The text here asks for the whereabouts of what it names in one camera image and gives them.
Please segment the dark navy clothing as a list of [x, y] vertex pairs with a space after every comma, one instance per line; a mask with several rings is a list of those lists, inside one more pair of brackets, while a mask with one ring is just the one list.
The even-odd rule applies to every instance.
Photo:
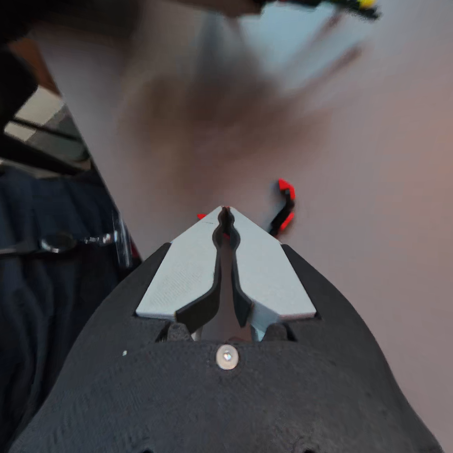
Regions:
[[134, 269], [125, 234], [95, 172], [36, 178], [1, 166], [1, 452], [42, 405], [89, 317]]

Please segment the red and black lego leg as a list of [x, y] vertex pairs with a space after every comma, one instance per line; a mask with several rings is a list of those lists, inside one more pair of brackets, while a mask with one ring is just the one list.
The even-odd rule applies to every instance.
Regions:
[[252, 240], [269, 242], [271, 237], [272, 241], [277, 241], [295, 217], [296, 194], [294, 186], [283, 178], [278, 179], [276, 188], [282, 202], [267, 228], [260, 227], [233, 206], [221, 206], [219, 210], [197, 214], [195, 226], [220, 226], [222, 234], [230, 240], [235, 237], [237, 241], [245, 240], [246, 243]]

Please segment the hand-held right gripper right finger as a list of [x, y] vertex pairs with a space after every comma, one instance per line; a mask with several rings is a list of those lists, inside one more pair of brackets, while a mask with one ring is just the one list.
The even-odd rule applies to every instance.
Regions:
[[316, 309], [283, 245], [233, 207], [228, 209], [233, 251], [235, 315], [260, 342], [275, 323], [311, 319]]

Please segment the black metal frame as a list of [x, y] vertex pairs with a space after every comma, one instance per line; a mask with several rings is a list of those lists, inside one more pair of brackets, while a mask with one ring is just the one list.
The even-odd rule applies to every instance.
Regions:
[[7, 135], [4, 131], [1, 132], [0, 136], [1, 159], [68, 176], [75, 176], [83, 172], [83, 169], [77, 167], [75, 163], [91, 159], [88, 148], [80, 136], [61, 132], [47, 126], [39, 125], [36, 122], [30, 122], [17, 117], [11, 117], [10, 122], [17, 126], [23, 126], [27, 129], [32, 129], [33, 131], [46, 133], [59, 139], [65, 139], [82, 145], [82, 159], [71, 162], [61, 160], [29, 144], [26, 144], [13, 136]]

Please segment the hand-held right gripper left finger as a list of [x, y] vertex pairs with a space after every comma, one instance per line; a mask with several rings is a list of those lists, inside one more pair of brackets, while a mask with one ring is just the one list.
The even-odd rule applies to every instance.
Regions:
[[217, 207], [169, 244], [136, 308], [138, 317], [181, 323], [190, 334], [215, 317], [226, 217], [226, 208]]

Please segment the black and yellow lego spider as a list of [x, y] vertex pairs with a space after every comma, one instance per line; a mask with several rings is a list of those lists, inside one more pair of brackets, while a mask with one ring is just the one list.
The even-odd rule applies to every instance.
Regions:
[[271, 3], [291, 4], [303, 8], [318, 8], [320, 5], [330, 5], [339, 12], [353, 14], [366, 20], [377, 20], [381, 16], [375, 0], [254, 0], [255, 4], [264, 7]]

